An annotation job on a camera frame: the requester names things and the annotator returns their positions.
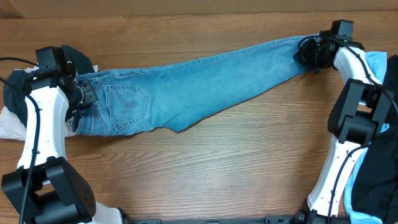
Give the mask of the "light blue denim jeans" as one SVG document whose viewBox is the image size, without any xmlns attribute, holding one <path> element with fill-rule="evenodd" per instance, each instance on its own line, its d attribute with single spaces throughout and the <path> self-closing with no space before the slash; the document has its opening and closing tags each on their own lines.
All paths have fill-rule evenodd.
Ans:
<svg viewBox="0 0 398 224">
<path fill-rule="evenodd" d="M 73 122 L 77 134 L 130 136 L 179 132 L 305 72 L 294 60 L 300 37 L 182 63 L 79 75 L 97 100 Z"/>
</svg>

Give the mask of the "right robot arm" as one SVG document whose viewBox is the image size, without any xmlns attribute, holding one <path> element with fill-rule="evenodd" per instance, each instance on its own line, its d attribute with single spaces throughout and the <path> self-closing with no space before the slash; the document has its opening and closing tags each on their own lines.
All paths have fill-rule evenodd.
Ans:
<svg viewBox="0 0 398 224">
<path fill-rule="evenodd" d="M 294 60 L 307 70 L 334 68 L 342 89 L 328 118 L 330 148 L 315 188 L 292 223 L 349 223 L 338 216 L 340 198 L 356 161 L 370 148 L 387 114 L 396 104 L 393 92 L 376 80 L 366 63 L 364 47 L 352 38 L 353 22 L 333 21 L 331 28 L 304 37 Z"/>
</svg>

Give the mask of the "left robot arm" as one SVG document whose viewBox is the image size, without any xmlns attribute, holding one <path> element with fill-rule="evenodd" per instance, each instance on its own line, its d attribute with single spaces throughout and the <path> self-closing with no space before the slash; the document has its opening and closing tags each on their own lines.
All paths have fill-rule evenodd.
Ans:
<svg viewBox="0 0 398 224">
<path fill-rule="evenodd" d="M 35 52 L 35 71 L 25 78 L 4 81 L 4 101 L 17 112 L 27 132 L 14 172 L 2 177 L 4 194 L 21 223 L 129 223 L 120 208 L 95 199 L 89 183 L 67 161 L 65 123 L 97 100 L 86 80 L 90 59 L 63 45 Z"/>
</svg>

